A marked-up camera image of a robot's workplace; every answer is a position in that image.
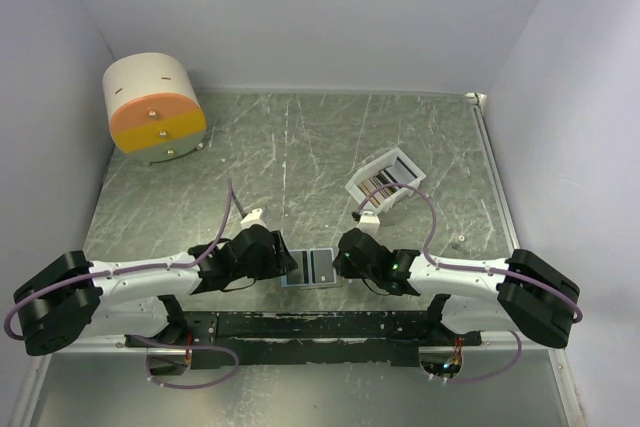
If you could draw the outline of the blue silver card holder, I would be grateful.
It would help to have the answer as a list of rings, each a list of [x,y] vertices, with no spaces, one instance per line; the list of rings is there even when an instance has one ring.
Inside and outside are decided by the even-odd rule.
[[[283,288],[321,289],[341,285],[342,281],[333,267],[333,248],[292,250],[290,255],[297,268],[281,277]]]

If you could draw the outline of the white card tray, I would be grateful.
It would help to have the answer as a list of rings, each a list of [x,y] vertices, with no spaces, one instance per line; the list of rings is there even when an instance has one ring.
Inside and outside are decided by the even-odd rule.
[[[379,189],[363,209],[380,215],[413,194],[400,184],[418,188],[425,179],[426,173],[403,150],[395,147],[359,168],[345,189],[358,204]]]

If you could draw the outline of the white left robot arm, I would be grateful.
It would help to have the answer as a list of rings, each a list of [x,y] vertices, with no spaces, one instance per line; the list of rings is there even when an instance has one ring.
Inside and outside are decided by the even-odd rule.
[[[8,318],[20,329],[6,332],[32,357],[105,336],[173,346],[189,336],[180,297],[226,292],[237,280],[278,278],[297,267],[282,234],[260,225],[159,259],[108,263],[71,251],[15,291]]]

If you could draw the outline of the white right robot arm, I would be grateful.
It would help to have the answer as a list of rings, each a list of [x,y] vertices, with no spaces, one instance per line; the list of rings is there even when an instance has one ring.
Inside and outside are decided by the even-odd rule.
[[[390,250],[354,228],[338,244],[333,261],[345,279],[364,279],[393,296],[475,299],[477,310],[439,310],[424,321],[426,337],[443,345],[458,331],[516,330],[545,347],[563,349],[572,327],[583,320],[580,288],[525,249],[494,260],[432,257],[415,249]]]

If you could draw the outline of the black credit card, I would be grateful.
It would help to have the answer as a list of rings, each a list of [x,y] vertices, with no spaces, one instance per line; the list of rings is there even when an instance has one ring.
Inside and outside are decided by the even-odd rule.
[[[331,284],[335,281],[332,266],[333,252],[331,249],[313,249],[310,251],[311,279],[314,285]]]

